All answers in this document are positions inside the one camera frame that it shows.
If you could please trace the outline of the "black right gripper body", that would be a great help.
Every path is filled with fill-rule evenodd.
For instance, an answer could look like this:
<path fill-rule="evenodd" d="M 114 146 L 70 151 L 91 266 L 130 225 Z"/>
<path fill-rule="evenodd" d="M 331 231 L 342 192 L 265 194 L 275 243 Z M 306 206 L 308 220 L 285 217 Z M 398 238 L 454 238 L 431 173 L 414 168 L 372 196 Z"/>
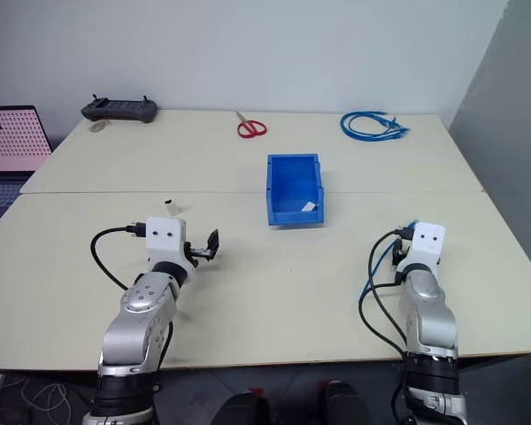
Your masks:
<path fill-rule="evenodd" d="M 403 271 L 406 268 L 405 259 L 408 256 L 410 247 L 403 247 L 401 243 L 394 243 L 392 246 L 392 266 L 399 271 Z"/>

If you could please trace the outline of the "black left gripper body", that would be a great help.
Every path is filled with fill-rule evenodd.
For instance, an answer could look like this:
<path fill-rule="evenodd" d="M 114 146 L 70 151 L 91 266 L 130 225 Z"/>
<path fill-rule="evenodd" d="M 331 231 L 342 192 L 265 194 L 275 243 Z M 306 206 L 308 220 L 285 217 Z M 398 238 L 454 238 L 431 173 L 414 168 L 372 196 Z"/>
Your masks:
<path fill-rule="evenodd" d="M 185 242 L 183 244 L 183 251 L 185 258 L 193 267 L 198 267 L 199 259 L 209 260 L 209 250 L 206 248 L 193 248 L 191 242 Z"/>

